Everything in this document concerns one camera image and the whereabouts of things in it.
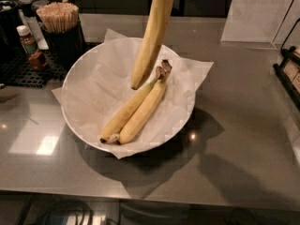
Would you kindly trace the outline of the black grid mat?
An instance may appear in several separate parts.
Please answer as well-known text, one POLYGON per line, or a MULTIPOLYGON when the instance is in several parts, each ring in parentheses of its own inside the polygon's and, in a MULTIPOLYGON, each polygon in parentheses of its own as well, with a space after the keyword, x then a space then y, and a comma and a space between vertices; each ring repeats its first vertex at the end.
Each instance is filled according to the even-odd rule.
POLYGON ((43 88, 48 81, 63 81, 74 61, 61 60, 56 52, 43 52, 47 66, 41 71, 34 70, 27 61, 21 45, 10 47, 1 52, 0 83, 4 86, 43 88))

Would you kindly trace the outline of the black container left edge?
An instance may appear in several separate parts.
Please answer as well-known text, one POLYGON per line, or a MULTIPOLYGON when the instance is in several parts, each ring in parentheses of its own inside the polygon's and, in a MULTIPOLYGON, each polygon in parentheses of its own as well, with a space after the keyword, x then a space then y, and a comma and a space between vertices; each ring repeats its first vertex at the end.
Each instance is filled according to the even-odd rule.
POLYGON ((22 24, 19 4, 15 1, 0 1, 0 62, 4 63, 13 54, 13 48, 19 44, 17 27, 22 24))

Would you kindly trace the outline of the small brown sauce bottle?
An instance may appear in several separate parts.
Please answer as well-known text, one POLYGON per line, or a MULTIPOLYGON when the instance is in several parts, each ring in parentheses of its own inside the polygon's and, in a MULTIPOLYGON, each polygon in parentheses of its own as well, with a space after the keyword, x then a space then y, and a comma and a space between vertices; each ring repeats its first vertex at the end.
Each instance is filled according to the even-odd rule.
POLYGON ((38 44, 31 34, 30 29, 26 25, 19 25, 17 32, 20 37, 20 42, 24 48, 27 60, 31 67, 36 71, 41 71, 46 68, 47 61, 44 53, 39 49, 38 44))

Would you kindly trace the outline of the bundle of wooden chopsticks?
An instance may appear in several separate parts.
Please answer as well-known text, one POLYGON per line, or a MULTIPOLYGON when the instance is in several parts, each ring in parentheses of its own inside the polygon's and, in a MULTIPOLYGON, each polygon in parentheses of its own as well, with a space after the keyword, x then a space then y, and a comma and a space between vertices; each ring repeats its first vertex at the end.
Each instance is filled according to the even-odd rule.
POLYGON ((49 32, 66 32, 77 25, 79 8, 69 2, 52 2, 37 9, 37 15, 49 32))

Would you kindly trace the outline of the clear acrylic stand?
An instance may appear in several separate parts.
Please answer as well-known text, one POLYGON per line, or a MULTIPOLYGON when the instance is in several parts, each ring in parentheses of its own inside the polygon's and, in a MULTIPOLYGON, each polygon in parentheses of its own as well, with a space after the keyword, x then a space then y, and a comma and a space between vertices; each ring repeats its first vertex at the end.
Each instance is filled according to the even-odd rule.
POLYGON ((300 17, 300 0, 232 0, 222 42, 281 44, 300 17))

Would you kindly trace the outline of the yellow banana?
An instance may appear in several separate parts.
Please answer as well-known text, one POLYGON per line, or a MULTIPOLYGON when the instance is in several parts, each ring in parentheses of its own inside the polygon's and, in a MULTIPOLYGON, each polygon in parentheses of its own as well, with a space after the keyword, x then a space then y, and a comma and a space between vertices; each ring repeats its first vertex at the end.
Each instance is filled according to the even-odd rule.
POLYGON ((148 22, 131 74, 131 88, 139 89, 149 78, 157 61, 168 21, 171 17, 173 0, 152 0, 148 22))
POLYGON ((127 101, 127 103, 121 107, 110 121, 102 129, 99 140, 102 143, 111 143, 113 136, 118 134, 124 125, 128 122, 129 118, 137 111, 144 99, 153 89, 155 83, 158 80, 162 80, 165 77, 165 70, 163 67, 156 67, 156 75, 151 82, 140 88, 135 95, 127 101))
POLYGON ((117 140, 119 144, 129 143, 136 137, 136 135, 141 131, 157 108, 159 102, 162 100, 162 97, 166 91, 167 80, 173 67, 168 59, 163 59, 161 61, 160 68, 163 68, 165 71, 164 78, 155 83, 151 92, 147 95, 137 111, 131 116, 131 118, 122 128, 117 140))

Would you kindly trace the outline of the black chopstick holder cup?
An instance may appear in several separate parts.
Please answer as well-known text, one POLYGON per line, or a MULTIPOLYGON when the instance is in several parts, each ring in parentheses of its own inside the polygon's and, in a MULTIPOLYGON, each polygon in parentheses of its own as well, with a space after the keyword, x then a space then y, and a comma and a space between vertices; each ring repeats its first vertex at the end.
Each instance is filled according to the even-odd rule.
POLYGON ((73 28, 65 32, 50 32, 46 27, 43 27, 42 31, 50 51, 58 58, 58 63, 69 71, 85 52, 86 45, 81 22, 77 22, 73 28))

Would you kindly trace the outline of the dark jar grey lid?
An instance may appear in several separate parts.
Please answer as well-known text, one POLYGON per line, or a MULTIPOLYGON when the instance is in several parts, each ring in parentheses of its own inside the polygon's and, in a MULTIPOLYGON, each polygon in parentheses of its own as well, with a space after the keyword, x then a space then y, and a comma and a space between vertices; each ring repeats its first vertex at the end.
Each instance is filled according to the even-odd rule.
POLYGON ((18 0, 19 6, 22 9, 22 13, 25 17, 34 17, 35 12, 31 6, 36 0, 18 0))

